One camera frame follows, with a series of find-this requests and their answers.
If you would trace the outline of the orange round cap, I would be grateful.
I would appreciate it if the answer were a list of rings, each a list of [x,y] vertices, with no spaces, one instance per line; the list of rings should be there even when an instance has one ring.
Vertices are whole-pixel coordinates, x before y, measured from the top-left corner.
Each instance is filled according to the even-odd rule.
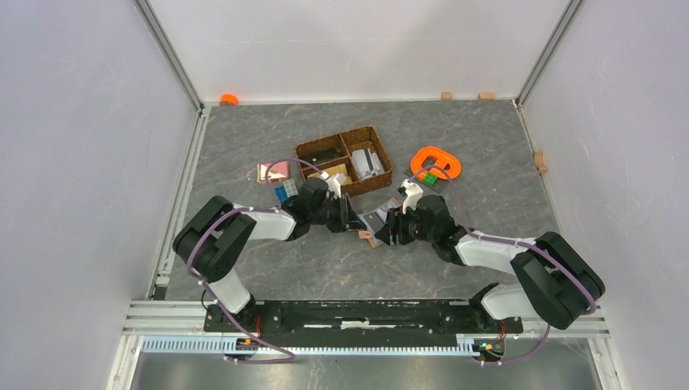
[[[231,93],[224,93],[219,98],[220,106],[237,106],[238,104],[239,99]]]

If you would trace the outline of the blue building block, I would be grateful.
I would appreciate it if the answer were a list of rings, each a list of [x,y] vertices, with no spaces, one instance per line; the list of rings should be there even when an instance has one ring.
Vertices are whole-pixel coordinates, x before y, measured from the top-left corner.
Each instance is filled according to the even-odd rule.
[[[279,204],[282,205],[288,198],[289,195],[287,193],[287,190],[284,186],[280,185],[274,188],[275,190],[275,195],[278,198]]]

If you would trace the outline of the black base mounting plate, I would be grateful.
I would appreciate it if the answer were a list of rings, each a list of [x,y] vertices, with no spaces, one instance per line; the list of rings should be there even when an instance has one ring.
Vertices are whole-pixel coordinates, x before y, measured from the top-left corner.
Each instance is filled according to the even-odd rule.
[[[259,301],[235,316],[259,338],[288,347],[450,347],[462,335],[520,334],[468,301]]]

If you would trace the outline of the black cards in basket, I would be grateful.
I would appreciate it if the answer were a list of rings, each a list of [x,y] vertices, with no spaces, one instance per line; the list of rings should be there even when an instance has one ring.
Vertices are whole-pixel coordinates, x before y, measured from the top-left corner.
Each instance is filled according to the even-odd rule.
[[[342,158],[343,156],[344,155],[338,149],[323,149],[301,156],[301,160],[304,160],[314,166],[318,166],[319,164],[328,163],[338,158]]]

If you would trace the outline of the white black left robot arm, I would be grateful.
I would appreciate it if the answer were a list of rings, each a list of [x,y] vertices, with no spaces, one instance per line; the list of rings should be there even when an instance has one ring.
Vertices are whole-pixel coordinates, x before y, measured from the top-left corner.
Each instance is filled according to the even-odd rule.
[[[313,225],[332,233],[361,231],[366,225],[334,179],[309,178],[276,208],[255,208],[212,197],[173,240],[174,253],[188,273],[225,309],[224,320],[236,331],[255,320],[253,297],[234,270],[250,241],[294,241]]]

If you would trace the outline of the brown woven basket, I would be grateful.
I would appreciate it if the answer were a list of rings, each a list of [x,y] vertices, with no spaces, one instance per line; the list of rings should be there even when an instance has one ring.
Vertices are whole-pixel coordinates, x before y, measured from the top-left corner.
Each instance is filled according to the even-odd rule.
[[[371,148],[378,154],[379,160],[383,165],[385,172],[382,175],[376,175],[371,178],[360,180],[351,162],[351,154],[354,150]],[[330,136],[325,136],[313,141],[301,143],[295,147],[296,156],[301,159],[301,156],[311,154],[325,149],[338,149],[344,156],[336,160],[325,162],[314,166],[304,160],[300,164],[300,174],[302,179],[307,179],[307,176],[317,170],[333,167],[338,164],[346,164],[349,174],[352,176],[353,183],[344,185],[342,191],[351,197],[370,193],[392,184],[392,161],[388,155],[384,144],[376,132],[375,128],[368,125],[360,128],[355,128],[345,132],[339,132]]]

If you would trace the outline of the pink tan small box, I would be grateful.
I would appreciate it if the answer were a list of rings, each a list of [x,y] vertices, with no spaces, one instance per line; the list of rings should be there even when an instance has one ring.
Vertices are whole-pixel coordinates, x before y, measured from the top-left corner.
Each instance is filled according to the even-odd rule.
[[[267,171],[268,166],[269,163],[259,163],[257,165],[258,183],[265,184],[266,179],[268,179],[270,183],[275,183],[291,178],[289,161],[278,162],[273,165],[269,171]]]

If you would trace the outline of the curved wooden piece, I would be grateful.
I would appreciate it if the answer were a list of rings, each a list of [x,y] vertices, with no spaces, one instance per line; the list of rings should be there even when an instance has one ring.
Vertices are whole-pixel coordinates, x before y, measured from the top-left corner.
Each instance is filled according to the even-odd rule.
[[[540,175],[543,175],[548,172],[548,165],[545,161],[545,155],[543,150],[536,150],[533,153],[533,160],[536,170]]]

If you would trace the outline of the green building block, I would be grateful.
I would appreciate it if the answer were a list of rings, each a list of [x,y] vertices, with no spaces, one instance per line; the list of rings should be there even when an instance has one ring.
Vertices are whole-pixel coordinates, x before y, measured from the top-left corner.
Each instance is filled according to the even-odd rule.
[[[418,178],[422,184],[426,185],[429,188],[433,188],[436,185],[436,181],[438,180],[438,177],[430,171],[425,172]]]

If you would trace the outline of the gold card front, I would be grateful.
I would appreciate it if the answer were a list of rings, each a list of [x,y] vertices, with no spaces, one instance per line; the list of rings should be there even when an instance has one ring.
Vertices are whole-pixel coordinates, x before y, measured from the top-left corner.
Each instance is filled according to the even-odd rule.
[[[321,174],[315,171],[309,174],[307,176],[307,179],[318,178],[327,180],[333,178],[340,186],[349,185],[353,183],[352,176],[349,174],[347,165],[344,163],[335,165],[333,167],[324,168],[323,172],[327,175],[327,178],[323,178]]]

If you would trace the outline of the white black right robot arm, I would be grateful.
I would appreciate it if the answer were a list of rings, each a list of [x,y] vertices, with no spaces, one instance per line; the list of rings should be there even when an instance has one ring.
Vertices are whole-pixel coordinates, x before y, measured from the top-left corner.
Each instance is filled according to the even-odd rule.
[[[375,238],[389,246],[424,241],[445,262],[516,277],[515,284],[489,284],[470,299],[470,323],[481,332],[517,317],[539,317],[565,330],[593,313],[606,291],[603,280],[559,233],[490,236],[456,223],[438,195],[421,197],[413,208],[388,210]]]

